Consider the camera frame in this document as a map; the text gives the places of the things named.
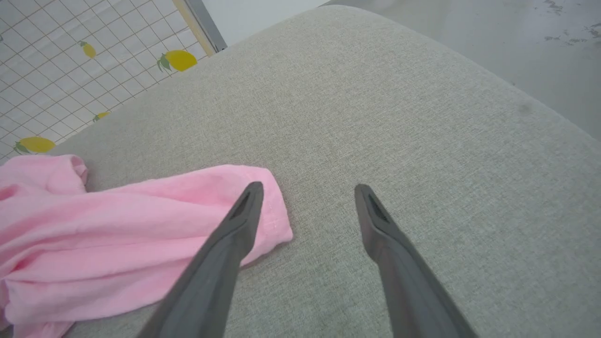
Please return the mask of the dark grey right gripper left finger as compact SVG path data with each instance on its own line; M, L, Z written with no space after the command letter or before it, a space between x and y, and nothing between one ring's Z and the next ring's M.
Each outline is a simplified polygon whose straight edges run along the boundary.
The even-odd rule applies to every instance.
M251 252L263 184L251 182L157 306L140 338L221 338L240 265Z

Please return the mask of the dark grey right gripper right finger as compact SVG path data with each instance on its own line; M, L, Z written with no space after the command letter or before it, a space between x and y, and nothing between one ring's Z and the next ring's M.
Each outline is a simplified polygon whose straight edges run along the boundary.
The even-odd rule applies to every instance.
M376 263L395 338L474 338L475 331L373 189L358 184L363 247Z

